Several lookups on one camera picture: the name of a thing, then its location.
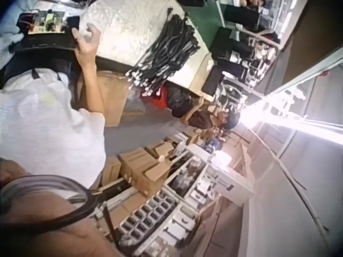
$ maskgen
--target white cloth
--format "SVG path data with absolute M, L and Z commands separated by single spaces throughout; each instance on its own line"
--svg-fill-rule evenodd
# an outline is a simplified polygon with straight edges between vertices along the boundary
M 34 175 L 60 175 L 90 187 L 105 164 L 105 118 L 73 110 L 68 78 L 36 69 L 10 79 L 0 91 L 0 157 Z

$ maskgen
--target black cable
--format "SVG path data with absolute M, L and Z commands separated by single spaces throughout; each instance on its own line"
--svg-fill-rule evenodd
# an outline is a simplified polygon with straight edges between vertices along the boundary
M 140 61 L 126 74 L 135 86 L 143 87 L 146 95 L 159 91 L 166 80 L 179 71 L 198 49 L 194 28 L 177 14 L 170 17 L 172 8 L 167 11 L 167 19 L 156 41 L 143 54 Z

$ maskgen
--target cardboard box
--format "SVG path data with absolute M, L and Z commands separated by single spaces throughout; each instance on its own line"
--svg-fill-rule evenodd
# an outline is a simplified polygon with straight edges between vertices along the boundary
M 120 173 L 129 183 L 131 182 L 132 172 L 134 170 L 146 170 L 152 166 L 150 162 L 156 161 L 152 155 L 141 147 L 131 152 L 120 154 L 119 158 L 122 161 Z
M 188 138 L 188 140 L 186 141 L 186 146 L 189 146 L 192 143 L 197 143 L 199 139 L 200 139 L 200 135 L 196 135 L 194 137 Z
M 155 148 L 162 145 L 164 143 L 164 141 L 159 141 L 158 143 L 154 143 L 152 145 L 146 146 L 145 150 L 150 153 L 152 156 L 154 156 L 155 158 L 158 158 L 159 155 L 156 153 Z
M 118 126 L 124 111 L 130 83 L 120 79 L 122 74 L 112 71 L 97 72 L 98 85 L 105 108 L 105 127 Z M 77 108 L 87 109 L 86 87 L 81 75 L 77 83 Z
M 102 170 L 102 181 L 103 186 L 116 181 L 118 179 L 122 163 L 116 156 L 107 156 L 105 167 Z
M 198 129 L 194 130 L 194 132 L 197 134 L 202 134 L 204 131 L 198 128 Z
M 145 198 L 145 196 L 138 192 L 126 199 L 123 202 L 122 207 L 124 207 L 124 209 L 131 214 L 133 211 L 137 210 L 140 206 L 145 204 L 146 201 L 147 198 Z
M 200 139 L 200 134 L 195 133 L 194 131 L 188 130 L 183 132 L 183 134 L 185 134 L 188 139 L 186 141 L 186 145 L 190 145 L 191 143 L 197 143 L 198 139 Z
M 113 227 L 118 227 L 130 215 L 122 206 L 118 206 L 109 213 Z M 99 219 L 99 225 L 104 232 L 109 232 L 104 218 Z
M 163 155 L 165 157 L 168 157 L 171 154 L 173 154 L 174 147 L 171 143 L 165 142 L 165 143 L 161 144 L 160 146 L 157 146 L 155 148 L 155 151 L 159 156 Z
M 152 166 L 146 170 L 136 169 L 132 173 L 132 186 L 146 197 L 152 197 L 162 188 L 168 177 L 169 169 L 172 165 L 170 161 L 151 162 Z
M 174 147 L 170 142 L 160 141 L 153 145 L 145 147 L 146 151 L 155 158 L 159 158 L 161 155 L 168 158 L 174 151 Z

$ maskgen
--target hand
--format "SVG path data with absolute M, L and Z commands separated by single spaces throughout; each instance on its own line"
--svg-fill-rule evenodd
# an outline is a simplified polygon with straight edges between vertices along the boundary
M 76 59 L 83 70 L 88 67 L 95 67 L 95 57 L 101 36 L 101 32 L 93 24 L 88 23 L 87 27 L 88 31 L 92 33 L 92 37 L 89 42 L 86 41 L 85 37 L 82 36 L 80 31 L 76 28 L 71 30 L 78 43 L 78 47 L 75 49 Z
M 197 102 L 196 105 L 199 106 L 199 107 L 204 105 L 204 97 L 203 96 L 198 99 L 198 102 Z

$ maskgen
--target factory floor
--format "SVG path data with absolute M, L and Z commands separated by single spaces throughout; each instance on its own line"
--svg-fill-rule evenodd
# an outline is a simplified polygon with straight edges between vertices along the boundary
M 107 155 L 151 145 L 188 127 L 174 118 L 169 109 L 159 110 L 150 104 L 145 107 L 143 115 L 123 116 L 118 127 L 105 128 Z

